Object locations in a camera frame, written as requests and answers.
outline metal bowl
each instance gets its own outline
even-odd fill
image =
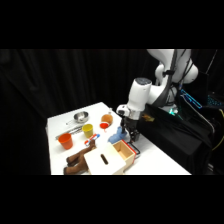
[[[89,114],[83,111],[75,114],[74,119],[77,123],[85,123],[89,119]]]

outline orange cup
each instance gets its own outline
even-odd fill
[[[72,135],[69,134],[69,133],[66,133],[64,135],[61,135],[59,137],[58,141],[61,143],[61,145],[66,150],[72,148],[72,146],[73,146]]]

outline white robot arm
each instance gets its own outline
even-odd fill
[[[147,49],[149,54],[161,64],[156,69],[156,85],[146,78],[134,80],[127,105],[120,105],[117,113],[123,116],[121,126],[128,130],[131,141],[137,141],[139,133],[137,122],[145,105],[163,108],[175,97],[177,89],[172,89],[172,83],[179,83],[179,89],[184,83],[193,82],[198,75],[198,69],[191,60],[191,49]]]

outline orange object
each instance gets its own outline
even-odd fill
[[[106,114],[101,118],[100,127],[102,129],[106,129],[112,124],[113,117],[111,115],[111,111],[112,111],[112,108],[110,108],[109,114]]]
[[[72,142],[72,135],[69,133],[66,133],[64,135],[61,135],[58,139],[58,141],[61,143],[61,145],[64,147],[64,149],[68,150],[72,148],[73,142]]]

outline blue object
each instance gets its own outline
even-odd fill
[[[185,99],[188,100],[191,104],[194,104],[198,109],[202,108],[202,105],[198,103],[192,96],[190,96],[188,93],[186,93],[183,89],[181,90],[181,93],[184,94]]]
[[[122,134],[122,128],[121,127],[118,127],[117,134],[111,136],[108,139],[108,142],[110,142],[111,144],[114,144],[114,143],[119,142],[122,139],[124,139],[126,135],[127,135],[127,132],[125,131],[125,133]]]

